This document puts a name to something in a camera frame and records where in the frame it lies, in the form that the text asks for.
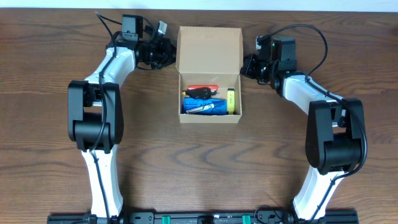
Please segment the yellow black highlighter marker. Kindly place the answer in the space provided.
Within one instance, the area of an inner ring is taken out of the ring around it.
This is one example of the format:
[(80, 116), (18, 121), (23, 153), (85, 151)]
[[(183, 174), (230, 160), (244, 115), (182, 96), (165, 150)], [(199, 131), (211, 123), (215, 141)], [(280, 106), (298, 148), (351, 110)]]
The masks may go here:
[(234, 114), (235, 109), (235, 90), (233, 88), (228, 88), (227, 90), (227, 112), (229, 115)]

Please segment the brown cardboard box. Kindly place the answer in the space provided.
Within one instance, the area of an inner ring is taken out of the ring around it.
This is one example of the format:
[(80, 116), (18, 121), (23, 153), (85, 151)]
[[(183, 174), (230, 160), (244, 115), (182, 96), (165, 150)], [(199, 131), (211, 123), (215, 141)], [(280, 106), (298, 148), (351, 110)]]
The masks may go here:
[[(241, 28), (181, 26), (177, 39), (179, 72), (178, 118), (181, 123), (236, 124), (242, 117), (241, 76), (243, 34)], [(185, 112), (181, 94), (191, 85), (216, 85), (215, 98), (227, 99), (234, 90), (234, 113), (200, 115)]]

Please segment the blue plastic tool holder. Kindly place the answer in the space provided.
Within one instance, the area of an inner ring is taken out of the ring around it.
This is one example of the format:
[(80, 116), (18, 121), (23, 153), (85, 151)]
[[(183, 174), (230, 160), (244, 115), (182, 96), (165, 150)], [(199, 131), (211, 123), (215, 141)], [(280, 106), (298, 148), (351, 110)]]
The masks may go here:
[(183, 112), (200, 115), (227, 115), (227, 102), (224, 99), (217, 98), (209, 98), (207, 100), (185, 98), (183, 101)]

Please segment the black teardrop glue bottle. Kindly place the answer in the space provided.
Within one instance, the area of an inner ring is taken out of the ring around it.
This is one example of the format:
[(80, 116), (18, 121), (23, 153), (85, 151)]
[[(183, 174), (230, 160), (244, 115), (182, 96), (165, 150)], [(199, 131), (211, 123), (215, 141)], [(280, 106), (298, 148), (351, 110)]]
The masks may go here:
[(211, 91), (209, 88), (199, 88), (195, 90), (185, 90), (182, 94), (195, 99), (209, 99), (213, 95), (216, 95), (216, 92)]

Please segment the blue white marker pen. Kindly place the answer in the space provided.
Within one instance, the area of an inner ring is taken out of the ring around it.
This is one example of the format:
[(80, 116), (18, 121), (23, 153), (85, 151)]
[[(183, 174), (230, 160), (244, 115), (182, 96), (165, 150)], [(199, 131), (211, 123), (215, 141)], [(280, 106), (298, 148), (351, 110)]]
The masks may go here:
[(196, 108), (193, 108), (190, 110), (186, 110), (186, 114), (195, 114), (195, 113), (199, 113), (202, 111), (213, 109), (214, 107), (215, 107), (215, 105), (213, 103), (209, 104), (209, 105), (203, 105), (203, 106), (196, 107)]

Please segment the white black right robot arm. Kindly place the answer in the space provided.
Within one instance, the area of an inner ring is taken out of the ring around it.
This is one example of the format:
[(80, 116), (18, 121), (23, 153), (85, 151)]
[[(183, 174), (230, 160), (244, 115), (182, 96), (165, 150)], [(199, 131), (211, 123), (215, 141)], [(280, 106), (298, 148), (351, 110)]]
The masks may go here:
[(259, 36), (257, 54), (244, 58), (240, 73), (270, 85), (283, 99), (307, 115), (305, 153), (309, 169), (288, 211), (274, 215), (278, 223), (340, 223), (352, 215), (329, 215), (326, 206), (338, 184), (357, 173), (368, 154), (363, 104), (331, 93), (306, 72), (297, 70), (293, 37)]

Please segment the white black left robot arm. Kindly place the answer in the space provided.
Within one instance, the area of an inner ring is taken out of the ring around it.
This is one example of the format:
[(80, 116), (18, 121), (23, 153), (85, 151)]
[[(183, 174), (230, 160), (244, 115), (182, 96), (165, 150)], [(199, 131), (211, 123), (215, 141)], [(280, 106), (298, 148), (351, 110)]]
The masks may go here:
[(85, 160), (92, 204), (88, 223), (117, 223), (123, 209), (117, 151), (124, 133), (120, 89), (141, 63), (160, 70), (176, 61), (167, 24), (153, 26), (145, 17), (123, 15), (121, 30), (111, 32), (103, 61), (84, 80), (68, 85), (68, 135)]

